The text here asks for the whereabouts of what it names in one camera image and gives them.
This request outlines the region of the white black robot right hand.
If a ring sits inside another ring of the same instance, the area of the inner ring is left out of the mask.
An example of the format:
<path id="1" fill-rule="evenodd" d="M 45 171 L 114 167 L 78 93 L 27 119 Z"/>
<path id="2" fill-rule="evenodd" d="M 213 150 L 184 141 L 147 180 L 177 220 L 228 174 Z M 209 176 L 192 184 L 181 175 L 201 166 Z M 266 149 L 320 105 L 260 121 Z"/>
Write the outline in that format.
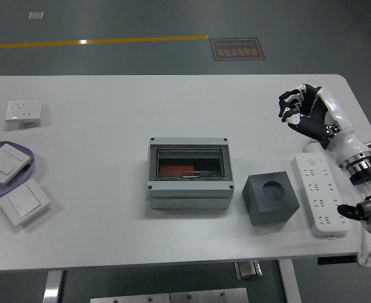
<path id="1" fill-rule="evenodd" d="M 371 166 L 369 147 L 355 136 L 355 129 L 334 95 L 323 87 L 302 84 L 279 96 L 279 117 L 294 131 L 320 143 L 342 169 Z"/>

